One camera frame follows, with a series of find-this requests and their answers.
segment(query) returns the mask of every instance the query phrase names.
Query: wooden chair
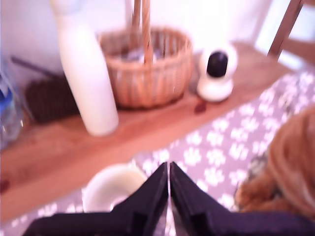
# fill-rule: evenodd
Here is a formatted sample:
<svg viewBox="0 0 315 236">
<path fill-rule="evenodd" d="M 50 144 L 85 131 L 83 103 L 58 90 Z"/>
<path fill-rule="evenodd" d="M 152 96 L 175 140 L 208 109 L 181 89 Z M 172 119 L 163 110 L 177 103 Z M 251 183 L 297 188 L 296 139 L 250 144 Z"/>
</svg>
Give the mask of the wooden chair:
<svg viewBox="0 0 315 236">
<path fill-rule="evenodd" d="M 307 62 L 315 64 L 315 42 L 290 39 L 289 35 L 304 5 L 314 6 L 315 0 L 291 0 L 268 55 L 279 58 L 282 50 L 293 53 Z"/>
</svg>

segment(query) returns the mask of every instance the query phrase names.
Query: basket handle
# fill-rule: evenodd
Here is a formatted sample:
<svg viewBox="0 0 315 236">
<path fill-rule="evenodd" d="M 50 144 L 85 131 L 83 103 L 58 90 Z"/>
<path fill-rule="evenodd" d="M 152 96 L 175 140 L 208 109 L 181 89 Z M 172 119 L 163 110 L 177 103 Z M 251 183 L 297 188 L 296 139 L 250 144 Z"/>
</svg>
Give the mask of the basket handle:
<svg viewBox="0 0 315 236">
<path fill-rule="evenodd" d="M 140 27 L 141 0 L 134 0 L 132 27 Z M 153 47 L 150 33 L 150 0 L 142 0 L 142 38 L 144 49 L 144 63 L 153 62 Z"/>
</svg>

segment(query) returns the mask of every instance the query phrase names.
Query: wooden table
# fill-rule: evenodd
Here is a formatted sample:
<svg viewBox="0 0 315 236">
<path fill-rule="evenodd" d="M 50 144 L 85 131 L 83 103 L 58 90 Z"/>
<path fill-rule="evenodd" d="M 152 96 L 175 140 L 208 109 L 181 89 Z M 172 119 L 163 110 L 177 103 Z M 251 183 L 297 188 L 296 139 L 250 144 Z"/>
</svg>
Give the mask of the wooden table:
<svg viewBox="0 0 315 236">
<path fill-rule="evenodd" d="M 89 136 L 80 117 L 26 130 L 1 152 L 1 220 L 13 219 L 84 186 L 108 165 L 167 145 L 256 98 L 290 71 L 251 46 L 235 45 L 239 52 L 235 89 L 220 104 L 206 104 L 195 95 L 195 73 L 183 99 L 152 111 L 120 111 L 119 128 L 107 137 Z"/>
</svg>

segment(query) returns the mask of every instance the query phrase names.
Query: paw print tablecloth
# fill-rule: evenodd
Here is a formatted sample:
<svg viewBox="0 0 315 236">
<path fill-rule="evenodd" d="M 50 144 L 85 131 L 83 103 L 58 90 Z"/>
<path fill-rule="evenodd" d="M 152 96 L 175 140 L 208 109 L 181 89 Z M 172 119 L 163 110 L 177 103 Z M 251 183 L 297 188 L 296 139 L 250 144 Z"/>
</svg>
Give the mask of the paw print tablecloth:
<svg viewBox="0 0 315 236">
<path fill-rule="evenodd" d="M 313 74 L 285 75 L 254 101 L 165 148 L 139 153 L 133 160 L 148 176 L 160 163 L 176 161 L 202 190 L 234 210 L 233 194 L 237 184 L 246 178 L 250 161 L 266 150 L 275 132 L 290 114 L 313 102 Z M 21 236 L 31 221 L 38 217 L 56 212 L 82 212 L 82 191 L 84 189 L 6 222 L 1 225 L 0 236 Z M 171 226 L 166 231 L 164 228 L 165 223 L 157 229 L 156 235 L 175 235 Z"/>
</svg>

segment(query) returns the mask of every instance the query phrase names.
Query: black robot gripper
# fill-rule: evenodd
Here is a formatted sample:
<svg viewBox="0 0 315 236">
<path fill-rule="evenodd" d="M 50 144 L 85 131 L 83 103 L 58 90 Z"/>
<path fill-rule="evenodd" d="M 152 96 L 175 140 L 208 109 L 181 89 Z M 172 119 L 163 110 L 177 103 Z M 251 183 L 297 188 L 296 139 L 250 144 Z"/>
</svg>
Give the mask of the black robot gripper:
<svg viewBox="0 0 315 236">
<path fill-rule="evenodd" d="M 170 197 L 190 236 L 314 236 L 315 223 L 285 212 L 230 212 L 170 163 Z M 55 214 L 23 236 L 152 236 L 168 200 L 167 163 L 111 212 Z"/>
</svg>

